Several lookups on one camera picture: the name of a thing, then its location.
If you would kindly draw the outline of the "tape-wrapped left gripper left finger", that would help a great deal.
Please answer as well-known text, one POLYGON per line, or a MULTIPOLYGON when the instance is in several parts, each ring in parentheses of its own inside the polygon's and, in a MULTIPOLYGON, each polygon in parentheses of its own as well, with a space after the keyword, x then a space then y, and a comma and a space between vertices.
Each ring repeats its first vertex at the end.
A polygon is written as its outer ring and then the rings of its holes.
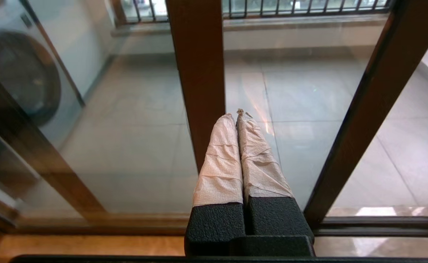
POLYGON ((228 256, 230 242, 246 235, 242 165, 231 114, 215 123, 193 193, 184 235, 186 256, 228 256))

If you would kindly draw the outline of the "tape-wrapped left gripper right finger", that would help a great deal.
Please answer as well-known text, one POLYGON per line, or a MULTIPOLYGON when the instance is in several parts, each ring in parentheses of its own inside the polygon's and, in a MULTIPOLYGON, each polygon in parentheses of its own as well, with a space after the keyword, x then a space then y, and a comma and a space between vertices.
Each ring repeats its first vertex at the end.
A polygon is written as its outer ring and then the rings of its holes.
POLYGON ((237 111, 246 236, 231 242, 233 256, 314 257, 314 235, 270 145, 254 118, 237 111))

